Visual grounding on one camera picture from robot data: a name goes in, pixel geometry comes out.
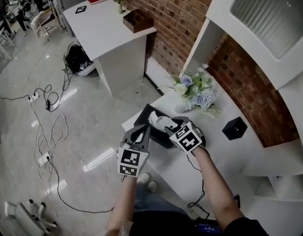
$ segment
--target marble floor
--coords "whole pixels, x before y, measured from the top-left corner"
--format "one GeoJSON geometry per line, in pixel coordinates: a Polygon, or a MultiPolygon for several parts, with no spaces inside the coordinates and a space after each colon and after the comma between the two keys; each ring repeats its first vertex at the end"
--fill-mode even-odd
{"type": "MultiPolygon", "coordinates": [[[[60,94],[64,77],[63,54],[74,40],[68,32],[61,34],[58,30],[51,34],[51,42],[43,38],[37,40],[32,31],[26,37],[19,31],[13,39],[16,47],[7,45],[13,60],[8,62],[0,59],[0,96],[15,98],[33,94],[39,85],[45,88],[48,84],[60,94]]],[[[96,71],[72,80],[75,79],[63,94],[56,111],[50,113],[45,110],[43,97],[34,102],[33,109],[49,147],[52,146],[51,128],[55,119],[60,115],[53,131],[62,130],[64,136],[67,130],[61,114],[65,115],[67,121],[68,136],[53,150],[62,198],[78,209],[109,210],[114,205],[121,184],[116,172],[116,155],[113,153],[125,133],[121,124],[160,95],[146,80],[143,85],[138,83],[125,88],[113,98],[96,71]],[[92,168],[98,162],[98,157],[105,159],[92,168]]],[[[49,184],[43,182],[47,181],[49,171],[47,168],[38,171],[35,163],[40,157],[39,151],[34,151],[38,127],[27,98],[14,101],[0,99],[0,217],[4,217],[5,201],[27,204],[28,199],[33,199],[37,203],[45,202],[46,216],[50,220],[55,220],[55,206],[63,205],[56,191],[56,174],[53,171],[50,181],[51,200],[49,184]]],[[[54,133],[55,140],[59,136],[60,131],[54,133]]],[[[47,145],[42,143],[41,151],[46,149],[47,145]]],[[[150,172],[160,183],[159,192],[162,195],[185,207],[148,164],[144,171],[150,172]]],[[[110,213],[89,214],[69,207],[67,213],[62,213],[62,207],[56,210],[62,236],[101,236],[106,232],[110,213]]]]}

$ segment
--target extension cord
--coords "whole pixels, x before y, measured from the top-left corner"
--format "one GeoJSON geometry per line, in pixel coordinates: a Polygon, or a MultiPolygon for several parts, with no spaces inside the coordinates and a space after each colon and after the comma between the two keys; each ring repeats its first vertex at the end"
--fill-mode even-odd
{"type": "Polygon", "coordinates": [[[28,102],[29,104],[32,104],[33,102],[35,102],[37,99],[39,99],[39,94],[35,93],[33,95],[29,95],[29,99],[28,102]]]}
{"type": "Polygon", "coordinates": [[[38,160],[39,165],[43,166],[46,162],[48,162],[48,158],[50,158],[50,154],[46,152],[43,156],[41,156],[38,160]]]}

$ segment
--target brown wooden organizer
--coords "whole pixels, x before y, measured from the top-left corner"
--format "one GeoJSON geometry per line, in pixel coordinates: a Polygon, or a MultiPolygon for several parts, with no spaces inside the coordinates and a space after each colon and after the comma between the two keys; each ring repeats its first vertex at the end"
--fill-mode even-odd
{"type": "Polygon", "coordinates": [[[146,17],[139,9],[123,17],[123,24],[133,33],[153,27],[153,19],[146,17]]]}

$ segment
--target red brick wall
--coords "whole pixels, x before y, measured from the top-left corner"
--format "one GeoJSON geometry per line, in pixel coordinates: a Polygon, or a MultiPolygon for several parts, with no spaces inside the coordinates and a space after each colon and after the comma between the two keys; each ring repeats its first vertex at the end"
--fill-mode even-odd
{"type": "Polygon", "coordinates": [[[221,45],[209,65],[208,72],[240,108],[264,147],[299,138],[279,92],[231,37],[221,45]]]}
{"type": "MultiPolygon", "coordinates": [[[[158,32],[147,38],[147,53],[178,75],[205,20],[211,0],[127,0],[154,19],[158,32]]],[[[299,137],[280,94],[251,57],[231,38],[223,40],[209,72],[248,119],[265,147],[299,137]]]]}
{"type": "Polygon", "coordinates": [[[171,74],[178,75],[205,20],[211,0],[127,0],[155,21],[157,33],[148,37],[147,53],[171,74]]]}

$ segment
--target shoe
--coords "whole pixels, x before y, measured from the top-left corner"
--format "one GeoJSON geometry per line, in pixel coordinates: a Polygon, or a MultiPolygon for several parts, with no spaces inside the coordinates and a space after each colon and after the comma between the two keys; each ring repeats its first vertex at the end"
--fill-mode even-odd
{"type": "Polygon", "coordinates": [[[143,185],[145,185],[147,182],[149,182],[149,180],[150,175],[148,173],[143,173],[138,177],[137,183],[142,183],[143,185]]]}
{"type": "Polygon", "coordinates": [[[151,181],[147,184],[146,186],[146,190],[151,192],[151,193],[155,193],[157,191],[157,183],[155,181],[151,181]]]}

